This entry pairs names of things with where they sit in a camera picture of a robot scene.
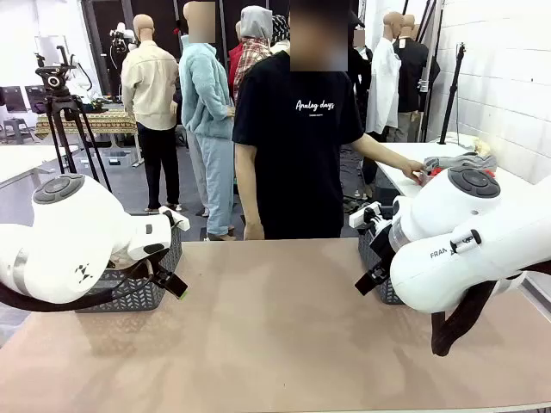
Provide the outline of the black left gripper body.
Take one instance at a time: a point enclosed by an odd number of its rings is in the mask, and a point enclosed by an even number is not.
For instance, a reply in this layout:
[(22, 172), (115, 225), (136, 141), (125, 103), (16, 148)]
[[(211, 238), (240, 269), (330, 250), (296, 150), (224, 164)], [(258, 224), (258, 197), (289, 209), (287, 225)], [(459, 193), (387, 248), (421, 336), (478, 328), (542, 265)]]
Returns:
[(158, 252), (150, 255), (150, 263), (153, 272), (152, 281), (154, 283), (166, 283), (173, 274), (173, 272), (168, 269), (167, 265), (164, 264), (164, 259), (167, 255), (167, 252)]

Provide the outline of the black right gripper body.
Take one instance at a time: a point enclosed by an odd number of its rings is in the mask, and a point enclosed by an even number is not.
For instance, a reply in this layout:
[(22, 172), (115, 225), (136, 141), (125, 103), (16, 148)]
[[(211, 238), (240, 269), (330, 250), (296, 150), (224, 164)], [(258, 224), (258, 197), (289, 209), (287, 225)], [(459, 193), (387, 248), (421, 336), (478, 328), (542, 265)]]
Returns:
[(370, 276), (388, 276), (390, 265), (395, 251), (389, 241), (389, 233), (392, 229), (392, 221), (374, 216), (368, 225), (369, 248), (379, 257), (368, 270)]

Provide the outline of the person's left hand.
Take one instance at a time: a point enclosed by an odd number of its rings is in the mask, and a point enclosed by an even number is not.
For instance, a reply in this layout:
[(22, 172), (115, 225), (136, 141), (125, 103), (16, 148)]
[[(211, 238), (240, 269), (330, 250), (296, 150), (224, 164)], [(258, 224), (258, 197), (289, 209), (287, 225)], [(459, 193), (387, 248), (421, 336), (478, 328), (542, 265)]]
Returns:
[(418, 185), (421, 184), (421, 175), (424, 172), (424, 165), (418, 161), (406, 159), (400, 166), (402, 173)]

